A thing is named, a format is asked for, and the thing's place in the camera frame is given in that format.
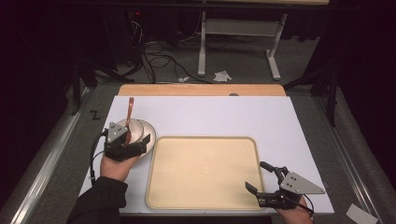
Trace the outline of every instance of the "metal rail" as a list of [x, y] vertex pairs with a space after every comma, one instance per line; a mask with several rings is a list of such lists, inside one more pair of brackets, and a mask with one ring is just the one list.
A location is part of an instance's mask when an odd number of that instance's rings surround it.
[[[82, 93], [84, 97], [82, 107], [88, 102], [89, 97], [92, 95], [91, 91], [88, 91], [88, 88], [84, 90]], [[52, 173], [60, 159], [62, 152], [64, 151], [64, 147], [69, 139], [70, 134], [73, 132], [76, 123], [78, 122], [80, 111], [73, 117], [71, 117], [67, 122], [68, 125], [64, 129], [64, 133], [61, 139], [57, 142], [57, 144], [52, 148], [50, 151], [46, 161], [44, 162], [43, 166], [41, 167], [40, 172], [38, 173], [37, 177], [35, 178], [32, 187], [30, 187], [28, 193], [26, 194], [23, 202], [21, 203], [20, 208], [18, 209], [17, 213], [15, 214], [14, 218], [12, 218], [11, 224], [20, 224], [26, 223], [29, 216], [32, 214], [35, 206], [37, 205], [41, 195], [44, 192], [44, 189], [48, 185]]]
[[372, 197], [368, 189], [366, 188], [365, 184], [361, 180], [361, 176], [359, 175], [358, 171], [356, 170], [355, 165], [353, 164], [352, 159], [350, 159], [347, 149], [343, 144], [343, 141], [337, 132], [337, 130], [330, 124], [327, 116], [326, 116], [326, 106], [320, 97], [313, 97], [315, 105], [318, 107], [320, 111], [320, 115], [326, 121], [326, 125], [332, 135], [332, 139], [337, 147], [337, 154], [340, 157], [341, 161], [343, 162], [342, 165], [346, 171], [346, 175], [349, 179], [349, 182], [355, 191], [356, 197], [358, 198], [361, 209], [369, 213], [370, 215], [377, 217], [379, 223], [383, 224], [381, 216], [379, 215], [375, 205], [372, 201]]

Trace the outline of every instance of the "white paper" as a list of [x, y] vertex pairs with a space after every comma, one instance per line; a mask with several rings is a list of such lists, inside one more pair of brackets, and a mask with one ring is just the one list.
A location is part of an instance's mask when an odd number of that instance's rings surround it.
[[230, 80], [232, 79], [226, 71], [215, 73], [215, 76], [216, 77], [213, 80], [218, 81], [218, 82], [227, 82], [228, 79], [230, 79]]
[[378, 218], [366, 213], [355, 204], [350, 205], [346, 215], [358, 224], [375, 224], [378, 221]]
[[[109, 122], [127, 117], [129, 96], [116, 96], [108, 113]], [[135, 96], [133, 119], [150, 123], [157, 138], [162, 136], [247, 136], [254, 139], [259, 159], [277, 167], [287, 166], [319, 187], [323, 184], [289, 97], [286, 96]], [[103, 150], [104, 139], [96, 152]], [[237, 214], [233, 211], [153, 210], [146, 205], [152, 153], [139, 160], [126, 179], [127, 205], [122, 213], [141, 214]], [[99, 174], [99, 155], [93, 167]], [[274, 173], [262, 170], [266, 192], [279, 189]], [[91, 187], [89, 172], [81, 193]], [[327, 194], [309, 195], [318, 214], [333, 213]], [[271, 208], [243, 214], [275, 213]]]

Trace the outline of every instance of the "wooden tray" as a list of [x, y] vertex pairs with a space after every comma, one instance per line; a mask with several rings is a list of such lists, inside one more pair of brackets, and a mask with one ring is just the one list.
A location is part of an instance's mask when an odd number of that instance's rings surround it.
[[155, 209], [260, 210], [245, 181], [263, 191], [253, 139], [161, 137], [146, 201]]

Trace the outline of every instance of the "wooden board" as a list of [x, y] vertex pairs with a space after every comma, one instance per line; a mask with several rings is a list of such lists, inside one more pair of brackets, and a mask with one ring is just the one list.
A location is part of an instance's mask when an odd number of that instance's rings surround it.
[[147, 203], [154, 209], [260, 210], [245, 181], [263, 191], [248, 137], [162, 137], [154, 149]]
[[207, 2], [239, 2], [263, 4], [290, 4], [290, 5], [328, 5], [329, 0], [208, 0]]
[[120, 87], [124, 96], [223, 96], [236, 93], [250, 96], [286, 96], [277, 84], [127, 84]]

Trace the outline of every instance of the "table leg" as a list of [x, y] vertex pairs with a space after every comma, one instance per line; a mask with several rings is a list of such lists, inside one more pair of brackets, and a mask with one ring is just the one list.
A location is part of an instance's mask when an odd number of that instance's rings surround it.
[[199, 61], [198, 61], [198, 77], [205, 76], [205, 66], [206, 66], [206, 12], [202, 12], [202, 22], [201, 22], [201, 48], [199, 51]]
[[279, 25], [277, 26], [276, 34], [274, 37], [274, 44], [271, 49], [268, 49], [266, 51], [267, 60], [268, 60], [268, 63], [270, 64], [270, 69], [271, 69], [271, 73], [272, 73], [274, 80], [280, 80], [280, 74], [279, 74], [279, 71], [277, 70], [276, 61], [275, 61], [274, 56], [275, 56], [277, 45], [280, 40], [280, 36], [282, 35], [282, 32], [283, 32], [283, 27], [285, 26], [285, 21], [286, 21], [287, 17], [288, 17], [288, 14], [282, 14], [282, 16], [280, 17]]

